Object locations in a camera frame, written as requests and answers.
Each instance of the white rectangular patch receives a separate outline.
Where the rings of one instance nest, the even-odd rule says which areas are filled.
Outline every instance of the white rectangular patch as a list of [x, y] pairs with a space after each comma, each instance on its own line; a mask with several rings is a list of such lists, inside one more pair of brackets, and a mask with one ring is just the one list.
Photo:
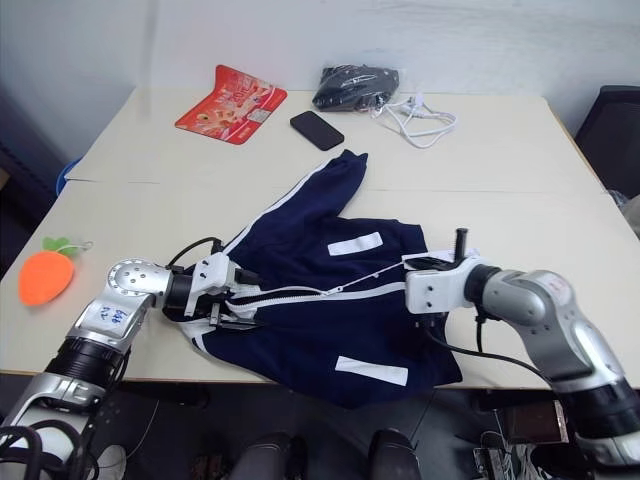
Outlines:
[[334, 257], [336, 255], [364, 252], [365, 250], [371, 250], [380, 245], [382, 245], [382, 237], [380, 237], [378, 232], [373, 232], [369, 235], [345, 240], [344, 242], [330, 243], [327, 245], [327, 248], [329, 249], [329, 255]]
[[377, 365], [375, 363], [361, 362], [349, 357], [338, 357], [336, 362], [337, 372], [349, 372], [376, 378], [383, 382], [393, 383], [404, 387], [407, 385], [409, 370], [404, 367], [392, 367], [390, 365]]

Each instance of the black cable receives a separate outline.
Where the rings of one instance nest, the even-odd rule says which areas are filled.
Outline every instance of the black cable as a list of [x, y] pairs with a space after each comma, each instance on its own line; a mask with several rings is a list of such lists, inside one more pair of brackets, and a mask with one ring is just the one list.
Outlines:
[[431, 320], [429, 326], [425, 329], [425, 332], [426, 332], [427, 336], [429, 337], [430, 340], [433, 340], [435, 343], [437, 343], [438, 345], [440, 345], [443, 348], [446, 348], [447, 350], [451, 350], [452, 352], [462, 353], [464, 355], [471, 355], [473, 357], [492, 358], [494, 360], [502, 360], [503, 362], [513, 363], [514, 365], [518, 365], [518, 366], [520, 366], [522, 368], [526, 368], [531, 373], [536, 374], [538, 377], [540, 377], [542, 380], [544, 380], [545, 383], [549, 383], [549, 381], [545, 378], [545, 376], [542, 375], [542, 372], [540, 372], [540, 370], [538, 370], [535, 367], [532, 367], [528, 363], [521, 362], [520, 360], [517, 360], [515, 358], [506, 357], [504, 355], [496, 355], [495, 353], [474, 352], [473, 350], [467, 350], [466, 348], [460, 348], [460, 347], [455, 347], [453, 345], [449, 345], [448, 343], [444, 342], [443, 340], [440, 340], [439, 338], [436, 338], [431, 333], [431, 328], [433, 328], [434, 326], [435, 326], [435, 321]]
[[131, 356], [131, 348], [127, 350], [127, 353], [124, 354], [124, 357], [122, 357], [122, 360], [120, 361], [117, 376], [115, 380], [113, 380], [109, 384], [109, 388], [107, 389], [109, 394], [111, 394], [116, 388], [118, 388], [118, 385], [120, 385], [120, 382], [122, 382], [122, 379], [124, 378], [124, 373], [127, 371], [127, 366], [129, 366], [130, 356]]
[[482, 353], [482, 323], [476, 323], [476, 345], [478, 346], [478, 352]]
[[71, 442], [71, 445], [73, 445], [73, 449], [71, 450], [68, 460], [69, 480], [81, 480], [84, 473], [84, 456], [86, 454], [86, 450], [82, 437], [76, 429], [66, 422], [55, 419], [36, 422], [31, 425], [31, 428], [36, 431], [43, 428], [55, 428], [65, 434]]
[[409, 442], [411, 443], [411, 445], [416, 445], [416, 433], [418, 433], [418, 430], [420, 429], [420, 426], [422, 425], [422, 421], [424, 420], [424, 417], [427, 415], [427, 412], [429, 411], [429, 407], [431, 406], [431, 402], [433, 402], [434, 397], [436, 396], [436, 391], [435, 389], [431, 391], [431, 396], [429, 397], [429, 401], [427, 402], [427, 406], [424, 407], [424, 410], [422, 410], [422, 414], [420, 415], [420, 418], [418, 419], [418, 422], [416, 423], [416, 426], [413, 428], [413, 432], [411, 432], [411, 436], [409, 437]]
[[8, 447], [24, 438], [30, 457], [26, 463], [23, 480], [38, 480], [42, 469], [42, 439], [38, 432], [29, 427], [12, 425], [0, 428], [0, 436], [5, 435], [10, 436], [0, 445], [0, 456]]
[[91, 469], [93, 470], [93, 476], [89, 480], [98, 480], [98, 475], [100, 475], [100, 466], [98, 465], [98, 460], [93, 453], [87, 450], [87, 458], [91, 463]]
[[167, 263], [167, 267], [172, 267], [180, 259], [180, 257], [182, 257], [185, 253], [187, 253], [188, 251], [193, 250], [197, 246], [202, 245], [203, 243], [207, 243], [207, 242], [212, 242], [213, 243], [212, 250], [215, 250], [217, 244], [220, 243], [220, 240], [218, 240], [215, 237], [206, 237], [206, 238], [198, 240], [197, 242], [193, 242], [190, 245], [187, 245], [182, 250], [180, 250], [180, 252], [178, 252], [178, 254], [175, 257], [173, 257], [169, 263]]

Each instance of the smartphone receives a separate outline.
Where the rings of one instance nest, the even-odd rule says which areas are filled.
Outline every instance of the smartphone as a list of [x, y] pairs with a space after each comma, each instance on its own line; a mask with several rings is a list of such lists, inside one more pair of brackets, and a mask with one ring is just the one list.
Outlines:
[[289, 123], [323, 152], [344, 142], [344, 135], [312, 111], [296, 115]]

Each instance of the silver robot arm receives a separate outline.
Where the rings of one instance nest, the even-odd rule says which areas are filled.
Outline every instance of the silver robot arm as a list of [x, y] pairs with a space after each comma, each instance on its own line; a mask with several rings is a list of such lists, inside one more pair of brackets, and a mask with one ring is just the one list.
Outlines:
[[640, 399], [602, 334], [560, 275], [523, 273], [464, 257], [461, 229], [453, 262], [413, 260], [406, 276], [412, 313], [476, 306], [513, 327], [562, 403], [585, 455], [605, 466], [640, 466]]
[[[77, 446], [86, 446], [93, 416], [124, 375], [131, 344], [147, 311], [167, 309], [186, 317], [207, 316], [219, 328], [251, 328], [229, 316], [214, 315], [219, 305], [216, 295], [237, 287], [237, 280], [255, 281], [256, 277], [219, 251], [199, 261], [189, 273], [140, 259], [114, 265], [102, 293], [87, 305], [56, 357], [31, 380], [4, 419], [0, 478], [30, 478], [30, 468], [43, 467], [39, 452], [66, 465], [69, 477], [76, 478], [78, 469], [86, 469], [84, 459], [74, 458], [81, 455]], [[34, 442], [41, 446], [34, 447]], [[16, 461], [8, 462], [8, 457]]]
[[[163, 306], [172, 277], [170, 270], [144, 260], [114, 265], [102, 293], [87, 305], [56, 357], [31, 380], [2, 426], [32, 427], [55, 420], [72, 427], [75, 434], [70, 435], [76, 440], [87, 435], [91, 417], [123, 367], [147, 310]], [[43, 427], [37, 433], [43, 452], [61, 464], [70, 460], [74, 444], [69, 434], [55, 427]], [[0, 443], [6, 439], [0, 437]], [[27, 443], [19, 439], [11, 447], [19, 453]], [[16, 473], [15, 464], [0, 463], [0, 478], [14, 478], [9, 472]]]

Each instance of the white zipper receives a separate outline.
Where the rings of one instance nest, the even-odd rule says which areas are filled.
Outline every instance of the white zipper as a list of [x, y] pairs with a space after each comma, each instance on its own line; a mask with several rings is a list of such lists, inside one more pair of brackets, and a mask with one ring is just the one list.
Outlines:
[[323, 302], [331, 300], [360, 300], [363, 298], [379, 297], [387, 293], [397, 292], [405, 289], [404, 282], [393, 282], [370, 290], [360, 290], [358, 292], [336, 292], [331, 295], [304, 295], [298, 297], [282, 297], [272, 298], [269, 300], [258, 300], [253, 303], [245, 303], [243, 305], [234, 305], [229, 301], [226, 302], [229, 309], [235, 314], [242, 314], [249, 310], [256, 310], [262, 307], [270, 307], [272, 305], [283, 305], [288, 303], [301, 302]]
[[288, 291], [313, 292], [314, 294], [325, 295], [325, 296], [326, 295], [335, 295], [336, 293], [340, 293], [345, 288], [350, 287], [351, 285], [355, 285], [356, 283], [363, 282], [363, 281], [365, 281], [365, 280], [367, 280], [369, 278], [378, 278], [381, 273], [384, 273], [384, 272], [386, 272], [388, 270], [391, 270], [393, 268], [399, 267], [403, 263], [404, 262], [394, 263], [393, 265], [390, 265], [390, 266], [385, 267], [385, 268], [381, 268], [380, 270], [378, 270], [376, 272], [373, 272], [373, 273], [370, 273], [369, 275], [365, 275], [364, 277], [360, 277], [357, 280], [353, 280], [353, 281], [345, 283], [343, 285], [338, 285], [337, 287], [330, 288], [329, 290], [320, 290], [318, 288], [305, 287], [305, 286], [301, 286], [301, 285], [290, 285], [290, 286], [286, 286], [286, 287], [274, 288], [273, 290], [238, 292], [233, 296], [232, 300], [241, 300], [241, 299], [248, 298], [248, 297], [260, 297], [260, 296], [263, 296], [263, 295], [269, 295], [269, 294], [276, 293], [276, 292], [288, 292]]

